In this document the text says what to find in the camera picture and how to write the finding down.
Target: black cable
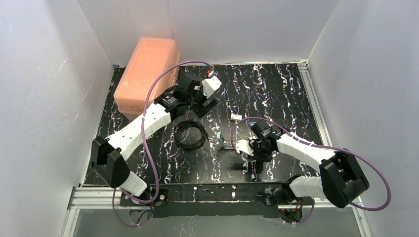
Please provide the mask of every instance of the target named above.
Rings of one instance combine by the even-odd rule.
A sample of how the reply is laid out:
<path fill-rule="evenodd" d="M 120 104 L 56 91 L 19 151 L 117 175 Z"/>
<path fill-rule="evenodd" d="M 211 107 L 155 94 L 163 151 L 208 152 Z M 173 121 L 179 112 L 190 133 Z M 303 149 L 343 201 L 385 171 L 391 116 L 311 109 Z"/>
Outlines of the black cable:
<path fill-rule="evenodd" d="M 139 218 L 139 219 L 138 219 L 138 221 L 137 221 L 137 225 L 138 225 L 138 223 L 140 223 L 141 217 L 143 217 L 144 213 L 147 213 L 147 212 L 149 212 L 149 211 L 150 211 L 150 210 L 143 211 L 143 213 L 140 215 L 140 218 Z"/>
<path fill-rule="evenodd" d="M 196 141 L 194 143 L 191 143 L 191 144 L 183 144 L 180 141 L 180 136 L 182 135 L 182 133 L 186 129 L 191 128 L 191 127 L 197 128 L 200 131 L 200 133 L 201 133 L 201 137 L 199 138 L 198 141 Z M 210 137 L 208 137 L 208 133 L 205 130 L 204 126 L 201 123 L 196 122 L 196 121 L 192 121 L 192 120 L 182 121 L 182 122 L 178 123 L 176 125 L 176 127 L 174 127 L 173 136 L 174 136 L 174 142 L 176 143 L 176 145 L 178 147 L 181 147 L 181 148 L 185 149 L 185 150 L 195 150 L 195 149 L 198 149 L 198 148 L 200 148 L 201 146 L 203 146 L 205 144 L 205 140 L 209 140 L 210 139 Z"/>

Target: small white block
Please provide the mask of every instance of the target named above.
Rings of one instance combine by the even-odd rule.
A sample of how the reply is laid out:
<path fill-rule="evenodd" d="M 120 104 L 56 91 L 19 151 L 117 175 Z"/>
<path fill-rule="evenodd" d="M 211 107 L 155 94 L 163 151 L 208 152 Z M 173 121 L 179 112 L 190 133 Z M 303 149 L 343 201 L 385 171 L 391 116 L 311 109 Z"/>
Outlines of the small white block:
<path fill-rule="evenodd" d="M 242 118 L 243 118 L 243 116 L 241 116 L 241 115 L 231 114 L 230 120 L 231 121 L 240 121 L 240 120 L 242 120 Z"/>

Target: floor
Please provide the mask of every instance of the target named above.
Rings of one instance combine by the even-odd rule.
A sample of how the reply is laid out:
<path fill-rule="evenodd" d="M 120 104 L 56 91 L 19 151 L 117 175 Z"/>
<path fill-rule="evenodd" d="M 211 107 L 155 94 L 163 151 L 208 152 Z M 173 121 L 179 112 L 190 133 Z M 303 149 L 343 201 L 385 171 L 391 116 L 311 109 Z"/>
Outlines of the floor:
<path fill-rule="evenodd" d="M 229 121 L 233 113 L 244 117 L 271 118 L 297 135 L 321 144 L 297 64 L 220 65 L 214 69 L 222 82 L 222 87 L 214 94 L 218 105 L 203 119 L 198 119 L 192 112 L 187 113 L 149 139 L 160 182 L 272 182 L 287 180 L 294 174 L 317 176 L 311 167 L 288 155 L 273 154 L 272 161 L 265 163 L 247 160 L 245 155 L 238 156 L 233 151 L 221 149 L 215 138 L 216 133 L 221 132 L 228 139 L 235 123 Z M 204 78 L 207 70 L 204 66 L 181 67 L 179 76 L 188 72 Z M 129 123 L 119 113 L 113 99 L 123 73 L 124 68 L 114 71 L 97 132 L 102 137 Z M 173 142 L 173 127 L 186 119 L 200 121 L 209 133 L 210 141 L 198 150 L 183 151 Z M 189 135 L 188 139 L 194 138 L 193 134 Z M 245 124 L 236 133 L 237 138 L 241 139 L 247 139 L 250 135 L 250 129 Z M 134 151 L 127 163 L 130 170 L 154 183 L 153 172 L 142 146 Z M 88 168 L 84 185 L 105 183 Z"/>
<path fill-rule="evenodd" d="M 128 210 L 118 210 L 129 222 Z M 174 216 L 153 218 L 141 228 L 120 224 L 110 209 L 83 209 L 75 237 L 361 237 L 352 208 L 316 208 L 295 228 L 262 216 Z"/>

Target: white panel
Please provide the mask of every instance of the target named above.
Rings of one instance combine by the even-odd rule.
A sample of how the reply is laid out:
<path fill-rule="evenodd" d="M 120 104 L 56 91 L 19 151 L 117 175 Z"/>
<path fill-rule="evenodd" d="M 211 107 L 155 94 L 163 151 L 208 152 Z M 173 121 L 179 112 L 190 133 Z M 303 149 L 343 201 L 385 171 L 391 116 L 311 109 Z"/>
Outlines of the white panel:
<path fill-rule="evenodd" d="M 3 0 L 0 65 L 0 236 L 60 236 L 112 64 L 77 0 Z"/>
<path fill-rule="evenodd" d="M 170 0 L 180 61 L 308 58 L 338 0 Z"/>
<path fill-rule="evenodd" d="M 140 37 L 172 39 L 168 0 L 79 0 L 112 64 L 126 66 Z"/>
<path fill-rule="evenodd" d="M 334 145 L 363 154 L 387 177 L 389 208 L 365 212 L 374 236 L 418 236 L 419 3 L 341 0 L 310 59 Z M 362 164 L 365 206 L 386 198 Z"/>

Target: small metal part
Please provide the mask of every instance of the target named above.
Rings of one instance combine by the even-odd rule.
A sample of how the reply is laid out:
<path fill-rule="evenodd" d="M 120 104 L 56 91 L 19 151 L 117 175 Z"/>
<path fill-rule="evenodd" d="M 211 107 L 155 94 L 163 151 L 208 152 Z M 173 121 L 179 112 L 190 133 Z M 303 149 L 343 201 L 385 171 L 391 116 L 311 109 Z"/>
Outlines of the small metal part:
<path fill-rule="evenodd" d="M 231 121 L 240 121 L 242 120 L 243 116 L 241 115 L 235 115 L 235 114 L 231 114 L 230 120 Z"/>
<path fill-rule="evenodd" d="M 217 133 L 217 141 L 223 146 L 224 149 L 226 150 L 233 149 L 233 146 L 231 145 L 231 143 L 226 142 L 223 135 L 221 135 L 221 133 Z"/>

